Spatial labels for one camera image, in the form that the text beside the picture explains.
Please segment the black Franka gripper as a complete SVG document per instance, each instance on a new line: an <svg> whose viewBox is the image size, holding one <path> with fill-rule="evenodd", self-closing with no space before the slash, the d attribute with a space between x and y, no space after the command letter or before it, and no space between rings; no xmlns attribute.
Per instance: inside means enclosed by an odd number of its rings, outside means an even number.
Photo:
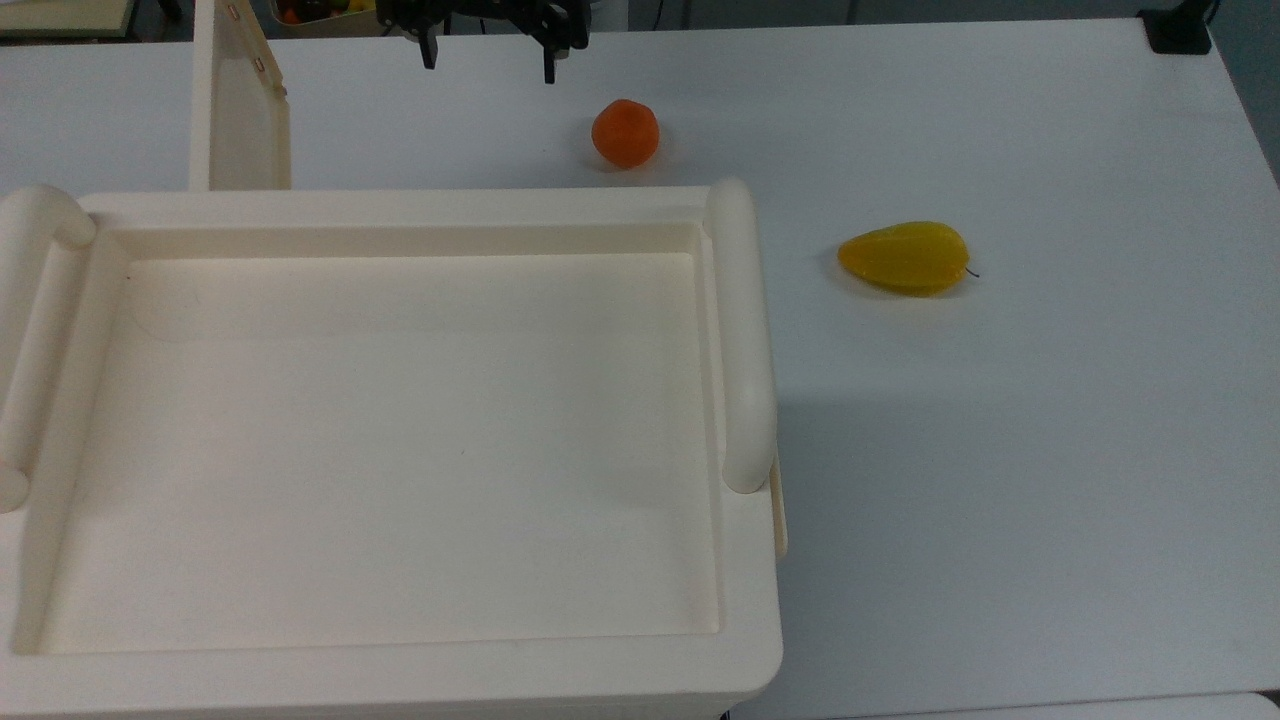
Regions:
<svg viewBox="0 0 1280 720"><path fill-rule="evenodd" d="M588 1L378 1L378 23L419 44L425 69L436 68L438 35L456 15L503 20L543 46L543 77L554 85L561 51L589 45L591 9Z"/></svg>

